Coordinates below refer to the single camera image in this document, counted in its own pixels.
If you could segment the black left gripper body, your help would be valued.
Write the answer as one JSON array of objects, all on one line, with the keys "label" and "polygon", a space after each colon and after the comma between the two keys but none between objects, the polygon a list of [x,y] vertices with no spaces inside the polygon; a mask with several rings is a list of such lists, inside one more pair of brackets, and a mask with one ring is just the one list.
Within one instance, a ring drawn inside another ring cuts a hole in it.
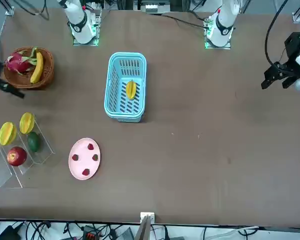
[{"label": "black left gripper body", "polygon": [[286,54],[288,57],[287,66],[291,66],[296,62],[296,58],[300,53],[300,32],[292,32],[284,41]]}]

